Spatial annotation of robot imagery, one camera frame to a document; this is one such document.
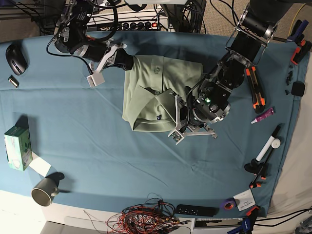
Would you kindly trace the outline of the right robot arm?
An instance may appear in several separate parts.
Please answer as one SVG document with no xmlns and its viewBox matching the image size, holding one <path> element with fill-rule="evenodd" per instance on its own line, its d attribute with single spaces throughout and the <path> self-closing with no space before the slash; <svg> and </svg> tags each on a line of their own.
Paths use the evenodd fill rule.
<svg viewBox="0 0 312 234">
<path fill-rule="evenodd" d="M 110 33 L 102 38 L 94 38 L 87 35 L 87 23 L 90 21 L 94 9 L 104 9 L 105 6 L 97 4 L 94 0 L 67 0 L 54 36 L 48 44 L 54 43 L 60 54 L 46 52 L 57 57 L 78 58 L 85 63 L 89 74 L 94 75 L 91 65 L 87 60 L 99 65 L 99 73 L 106 67 L 117 67 L 125 71 L 132 69 L 133 56 L 127 54 L 122 43 L 113 43 L 113 36 L 118 29 L 117 5 L 114 1 L 108 1 L 108 8 L 113 10 L 113 26 Z"/>
</svg>

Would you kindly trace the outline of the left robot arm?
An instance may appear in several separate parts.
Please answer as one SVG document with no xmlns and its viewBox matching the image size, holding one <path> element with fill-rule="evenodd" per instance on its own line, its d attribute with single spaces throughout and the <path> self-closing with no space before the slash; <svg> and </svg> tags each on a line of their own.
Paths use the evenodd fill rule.
<svg viewBox="0 0 312 234">
<path fill-rule="evenodd" d="M 187 136 L 210 135 L 217 138 L 210 123 L 222 121 L 230 111 L 228 98 L 245 77 L 252 87 L 257 113 L 265 108 L 264 94 L 255 67 L 270 40 L 274 38 L 279 21 L 295 3 L 293 0 L 251 0 L 244 12 L 232 12 L 234 31 L 226 43 L 226 54 L 217 65 L 192 87 L 186 87 L 186 97 L 175 97 L 175 128 L 168 134 L 176 143 Z"/>
</svg>

